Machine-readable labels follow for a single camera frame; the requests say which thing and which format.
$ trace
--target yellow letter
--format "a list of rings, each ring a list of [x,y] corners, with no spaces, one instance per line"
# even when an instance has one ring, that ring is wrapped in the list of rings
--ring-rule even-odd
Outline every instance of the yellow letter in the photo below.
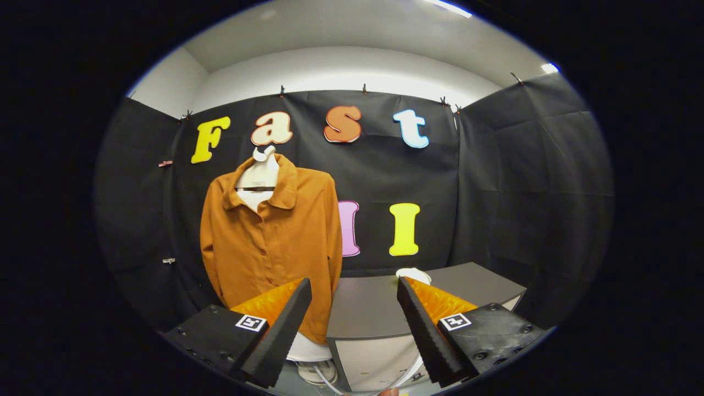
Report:
[[[208,145],[216,148],[220,142],[220,133],[230,127],[230,117],[222,117],[198,125],[198,142],[196,152],[191,157],[191,163],[205,162],[213,157],[208,151]]]
[[[389,208],[396,218],[394,245],[389,249],[392,256],[412,256],[418,253],[418,245],[413,240],[415,234],[415,215],[420,213],[416,204],[395,204]]]

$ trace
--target clip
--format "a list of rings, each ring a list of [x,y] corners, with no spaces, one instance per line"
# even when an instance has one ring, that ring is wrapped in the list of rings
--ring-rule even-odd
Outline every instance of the clip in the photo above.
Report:
[[[515,79],[516,79],[516,81],[520,82],[520,83],[521,83],[521,85],[523,85],[523,81],[521,81],[521,79],[520,79],[520,78],[516,77],[516,75],[515,75],[515,74],[513,74],[513,72],[511,72],[511,75],[513,76],[513,78],[515,78]]]
[[[178,123],[180,124],[181,121],[183,121],[183,120],[189,120],[190,119],[189,117],[191,116],[191,114],[193,114],[193,111],[186,110],[186,113],[181,115],[181,118],[178,120]]]

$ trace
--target ceiling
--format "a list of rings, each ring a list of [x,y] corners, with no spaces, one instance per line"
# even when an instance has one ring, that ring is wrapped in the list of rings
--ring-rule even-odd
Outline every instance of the ceiling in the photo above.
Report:
[[[542,75],[548,63],[476,16],[423,0],[273,0],[212,26],[184,44],[209,72],[292,49],[355,46],[426,56],[501,87]]]

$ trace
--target black backdrop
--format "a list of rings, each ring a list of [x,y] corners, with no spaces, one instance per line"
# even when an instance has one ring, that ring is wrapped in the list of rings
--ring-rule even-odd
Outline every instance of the black backdrop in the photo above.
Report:
[[[516,312],[562,321],[608,246],[613,176],[589,107],[558,74],[462,109],[457,227],[450,265],[474,261],[529,286]]]
[[[360,109],[362,135],[355,142],[324,138],[325,115],[334,106]],[[294,133],[276,145],[277,152],[298,167],[330,173],[338,199],[360,204],[354,220],[360,254],[344,257],[342,276],[476,261],[528,286],[520,313],[548,327],[585,290],[605,249],[612,196],[606,148],[586,105],[559,75],[516,84],[454,115],[449,107],[415,97],[316,91],[225,104],[183,122],[131,101],[115,119],[133,117],[135,107],[144,110],[134,122],[139,126],[114,123],[103,144],[96,211],[111,270],[136,309],[161,330],[218,303],[199,250],[206,189],[251,156],[255,120],[272,111],[287,112]],[[425,118],[420,132],[430,143],[423,149],[409,147],[392,118],[406,109]],[[231,125],[210,149],[212,158],[192,164],[197,126],[224,116]],[[161,138],[125,151],[120,133],[135,142],[152,133]],[[125,167],[137,157],[139,166]],[[157,167],[165,159],[173,165]],[[109,170],[111,179],[122,180],[103,180]],[[404,202],[420,207],[419,252],[391,256],[389,207]],[[130,212],[116,211],[115,205]],[[143,230],[146,224],[153,230],[150,237],[130,235],[129,229]],[[118,240],[129,242],[113,243]],[[164,264],[168,257],[176,261]]]

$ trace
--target shirt collar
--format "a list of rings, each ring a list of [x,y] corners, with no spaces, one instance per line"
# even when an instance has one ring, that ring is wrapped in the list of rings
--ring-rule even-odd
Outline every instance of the shirt collar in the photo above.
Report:
[[[277,208],[291,209],[296,205],[296,192],[298,191],[298,172],[296,166],[281,154],[274,154],[276,162],[279,164],[279,175],[274,187],[274,194],[269,198],[269,203]],[[226,209],[232,209],[239,205],[243,205],[242,198],[239,197],[234,188],[235,183],[242,176],[245,169],[252,166],[255,159],[250,157],[240,165],[232,174],[232,178],[225,186],[223,193],[222,206]]]

